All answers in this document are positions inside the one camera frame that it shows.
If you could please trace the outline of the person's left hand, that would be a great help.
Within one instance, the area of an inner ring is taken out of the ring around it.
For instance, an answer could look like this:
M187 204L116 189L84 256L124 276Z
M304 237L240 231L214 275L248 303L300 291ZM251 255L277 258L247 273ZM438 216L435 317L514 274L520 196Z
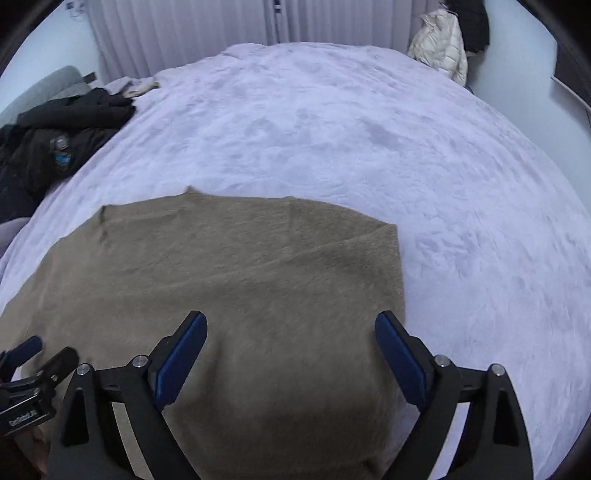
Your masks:
M30 463L45 477L48 472L49 445L41 429L34 427L25 433L24 451Z

